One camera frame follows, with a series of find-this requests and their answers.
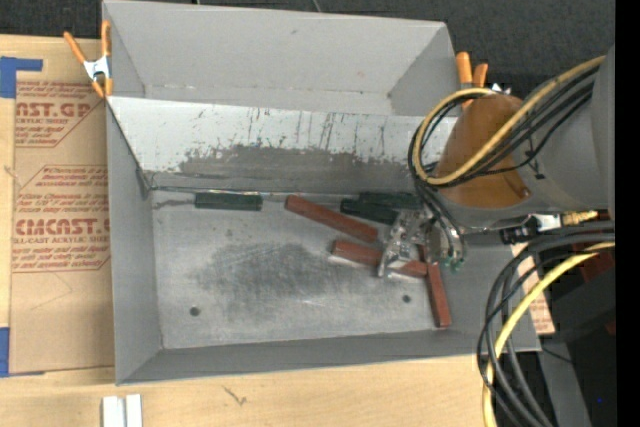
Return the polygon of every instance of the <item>blue tape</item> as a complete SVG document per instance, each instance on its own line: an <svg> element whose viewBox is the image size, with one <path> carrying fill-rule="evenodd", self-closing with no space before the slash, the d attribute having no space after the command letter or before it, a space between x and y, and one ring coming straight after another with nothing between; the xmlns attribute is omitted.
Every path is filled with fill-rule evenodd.
<svg viewBox="0 0 640 427"><path fill-rule="evenodd" d="M9 328L0 327L0 377L9 376Z"/></svg>
<svg viewBox="0 0 640 427"><path fill-rule="evenodd" d="M0 57L0 98L16 97L18 71L42 71L42 59Z"/></svg>

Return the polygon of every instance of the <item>yellow cable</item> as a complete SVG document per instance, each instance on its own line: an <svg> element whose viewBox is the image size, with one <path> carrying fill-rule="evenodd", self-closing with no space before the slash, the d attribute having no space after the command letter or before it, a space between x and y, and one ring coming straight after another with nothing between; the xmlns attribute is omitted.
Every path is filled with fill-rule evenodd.
<svg viewBox="0 0 640 427"><path fill-rule="evenodd" d="M427 117L424 119L424 121L422 122L422 124L418 129L418 133L416 135L416 143L415 143L415 146L413 147L413 166L416 169L416 174L422 180L426 181L431 185L444 185L446 183L449 183L455 180L456 178L459 178L464 173L466 173L469 169L471 169L471 167L473 167L480 159L482 159L491 150L493 150L498 145L498 143L505 136L508 135L509 130L511 130L514 127L514 125L518 121L520 121L520 119L523 118L542 98L544 98L547 94L549 94L552 90L554 90L559 84L567 80L570 80L575 75L579 75L580 73L582 73L583 71L589 68L598 66L604 60L604 58L605 56L591 59L590 61L582 63L570 69L569 71L566 71L558 75L556 78L552 79L546 86L540 88L536 93L534 93L531 96L529 100L527 100L524 104L522 104L520 109L518 109L518 111L502 127L500 127L500 129L493 135L493 137L491 137L491 139L489 139L489 141L485 143L485 145L482 148L480 148L480 150L478 150L475 153L475 155L473 155L473 157L467 160L462 166L460 166L458 169L456 169L452 173L449 173L448 175L442 176L439 178L433 178L427 175L427 172L424 170L424 168L422 167L422 163L420 162L422 138L424 137L424 133L426 132L427 126L429 125L429 123L431 123L431 120L436 116L436 114L442 109L444 105L446 105L452 100L455 100L456 98L459 98L460 96L465 96L465 93L468 95L478 94L479 92L480 94L482 94L481 92L484 92L484 94L491 94L493 91L485 88L482 88L482 89L469 88L469 89L457 91L456 93L445 98L442 102L440 102L435 107L435 109L433 109L427 115Z"/></svg>
<svg viewBox="0 0 640 427"><path fill-rule="evenodd" d="M442 110L442 108L445 105L452 102L453 100L456 100L458 98L464 98L466 96L491 95L491 94L495 94L495 91L489 88L484 88L484 87L483 88L469 87L466 89L461 89L460 91L456 91L455 93L447 96L444 100L438 103L438 105L436 105L435 108L429 114L427 114L427 116L424 118L424 120L420 124L420 127L418 128L418 133L416 134L416 140L415 140L415 145L413 146L413 155L412 155L413 166L416 168L416 172L418 176L420 176L420 178L422 178L423 180L427 180L429 178L427 176L427 173L424 171L424 168L422 167L422 163L420 162L420 157L421 157L420 153L421 153L421 147L422 147L422 139L424 137L424 133L427 130L427 127L431 123L431 120L438 114L438 112Z"/></svg>
<svg viewBox="0 0 640 427"><path fill-rule="evenodd" d="M524 296L524 298L518 303L518 306L515 307L509 319L502 326L502 330L496 339L494 344L494 350L496 356L499 358L502 349L504 349L509 336L516 327L516 324L520 320L520 318L525 314L529 305L536 299L536 297L545 290L551 283L553 283L556 279L558 279L562 274L567 272L569 269L579 265L580 263L592 258L598 254L600 254L601 249L606 249L610 247L615 247L614 242L602 242L600 244L595 244L587 248L587 251L594 251L593 253L578 253L573 255L562 263L556 265L551 271L549 271L544 278L542 278L535 286ZM493 383L493 366L491 363L487 366L487 379L490 383ZM498 427L496 423L495 416L493 414L493 404L491 400L491 391L485 384L482 390L482 412L484 417L484 424L486 427Z"/></svg>

